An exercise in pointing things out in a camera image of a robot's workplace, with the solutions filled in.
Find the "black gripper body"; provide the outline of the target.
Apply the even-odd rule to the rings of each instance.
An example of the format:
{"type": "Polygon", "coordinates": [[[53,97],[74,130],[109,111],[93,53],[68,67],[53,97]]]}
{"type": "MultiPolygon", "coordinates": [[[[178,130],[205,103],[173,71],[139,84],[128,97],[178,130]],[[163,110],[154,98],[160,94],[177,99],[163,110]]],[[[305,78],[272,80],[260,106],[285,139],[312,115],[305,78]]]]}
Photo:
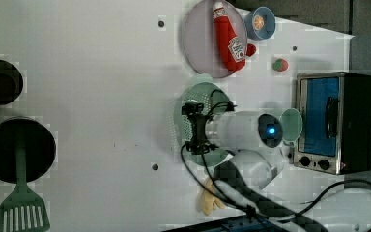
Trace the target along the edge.
{"type": "Polygon", "coordinates": [[[204,155],[217,148],[206,136],[209,116],[203,114],[203,109],[204,104],[197,102],[187,102],[182,106],[182,114],[187,117],[192,129],[192,137],[185,146],[193,155],[204,155]]]}

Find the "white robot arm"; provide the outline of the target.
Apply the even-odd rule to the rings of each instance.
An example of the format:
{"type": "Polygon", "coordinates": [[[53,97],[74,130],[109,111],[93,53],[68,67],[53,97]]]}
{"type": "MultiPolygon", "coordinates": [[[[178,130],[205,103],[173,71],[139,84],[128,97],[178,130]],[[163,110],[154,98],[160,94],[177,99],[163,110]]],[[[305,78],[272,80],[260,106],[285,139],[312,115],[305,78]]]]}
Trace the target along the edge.
{"type": "Polygon", "coordinates": [[[187,102],[181,112],[192,127],[182,152],[198,156],[208,178],[201,184],[201,210],[210,214],[229,205],[248,217],[288,224],[303,232],[371,232],[371,182],[335,195],[325,188],[306,207],[294,210],[261,191],[283,169],[276,149],[285,140],[284,125],[272,114],[233,110],[222,101],[209,111],[187,102]]]}

